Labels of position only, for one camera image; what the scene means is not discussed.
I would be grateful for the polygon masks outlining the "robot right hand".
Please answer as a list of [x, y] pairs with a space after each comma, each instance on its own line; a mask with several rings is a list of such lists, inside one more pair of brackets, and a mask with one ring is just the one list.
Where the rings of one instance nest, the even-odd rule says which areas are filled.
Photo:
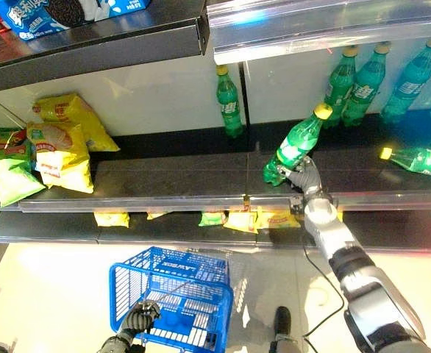
[[294, 168], [288, 169], [284, 165], [277, 165], [279, 174], [286, 178], [292, 186], [299, 188], [304, 195], [313, 195], [321, 192], [321, 177], [313, 160], [305, 156]]

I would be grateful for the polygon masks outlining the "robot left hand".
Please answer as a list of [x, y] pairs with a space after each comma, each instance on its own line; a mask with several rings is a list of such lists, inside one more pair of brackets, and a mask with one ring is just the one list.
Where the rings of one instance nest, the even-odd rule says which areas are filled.
[[136, 335], [150, 330], [161, 316], [158, 303], [152, 300], [137, 302], [121, 322], [120, 332]]

